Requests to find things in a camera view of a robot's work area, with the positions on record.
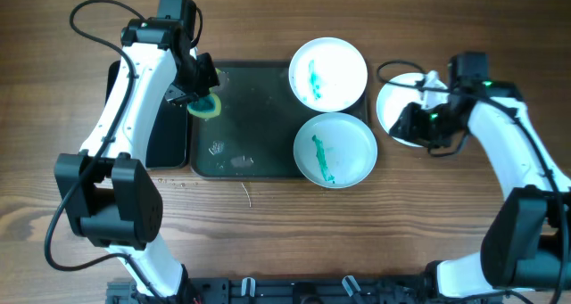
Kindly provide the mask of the yellow green sponge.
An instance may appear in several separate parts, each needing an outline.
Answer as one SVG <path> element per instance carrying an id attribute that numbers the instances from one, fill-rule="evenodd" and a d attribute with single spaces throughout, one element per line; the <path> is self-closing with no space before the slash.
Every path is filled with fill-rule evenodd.
<path id="1" fill-rule="evenodd" d="M 218 117 L 221 114 L 222 103 L 217 92 L 221 86 L 222 84 L 218 83 L 216 86 L 210 88 L 210 93 L 207 96 L 189 103 L 186 106 L 187 112 L 199 119 Z"/>

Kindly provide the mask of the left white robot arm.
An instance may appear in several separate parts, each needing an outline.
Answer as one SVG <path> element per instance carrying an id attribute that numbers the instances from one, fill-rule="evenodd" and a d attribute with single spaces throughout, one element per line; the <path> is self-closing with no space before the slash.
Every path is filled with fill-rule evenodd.
<path id="1" fill-rule="evenodd" d="M 54 175 L 62 196 L 55 216 L 107 250 L 133 276 L 143 303 L 199 303 L 186 268 L 160 235 L 162 197 L 146 171 L 162 103 L 186 107 L 211 94 L 217 71 L 182 20 L 132 20 L 121 36 L 120 69 L 96 127 L 76 154 L 61 154 Z"/>

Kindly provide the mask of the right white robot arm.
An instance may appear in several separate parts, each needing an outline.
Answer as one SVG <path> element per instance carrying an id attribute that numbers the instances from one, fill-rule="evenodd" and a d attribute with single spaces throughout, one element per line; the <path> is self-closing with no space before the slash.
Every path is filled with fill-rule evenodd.
<path id="1" fill-rule="evenodd" d="M 433 157 L 459 152 L 452 138 L 473 136 L 484 148 L 503 204 L 479 251 L 428 266 L 422 300 L 466 302 L 570 288 L 570 179 L 536 134 L 517 87 L 482 70 L 406 73 L 384 82 L 379 99 L 393 121 L 387 133 Z"/>

